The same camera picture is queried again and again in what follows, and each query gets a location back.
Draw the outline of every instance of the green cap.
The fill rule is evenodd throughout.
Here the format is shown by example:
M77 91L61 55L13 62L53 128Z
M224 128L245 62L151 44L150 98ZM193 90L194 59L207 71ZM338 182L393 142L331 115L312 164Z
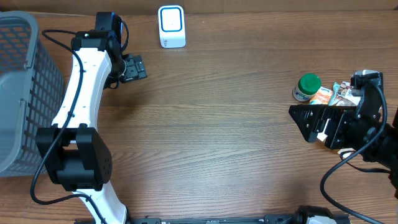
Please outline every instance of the green cap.
M312 73L305 74L298 81L299 90L306 95L314 95L321 88L321 85L321 79Z

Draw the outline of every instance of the wooden table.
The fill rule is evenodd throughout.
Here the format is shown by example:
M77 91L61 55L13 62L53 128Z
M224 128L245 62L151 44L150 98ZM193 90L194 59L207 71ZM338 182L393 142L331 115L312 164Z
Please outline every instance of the wooden table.
M161 48L157 16L123 19L127 52L142 55L148 78L104 91L98 131L113 155L113 187L132 216L247 217L291 213L299 205L339 211L319 183L340 159L304 141L287 112L298 103L292 88L308 72L331 88L356 70L383 71L391 122L398 106L398 12L190 14L182 49ZM41 29L72 31L95 23L94 17L37 20ZM72 56L41 40L67 81ZM376 166L360 158L354 164ZM90 217L77 199L35 204L30 182L0 179L0 223ZM361 213L396 221L395 189L385 174L343 166L326 190ZM43 200L68 194L46 175L36 192Z

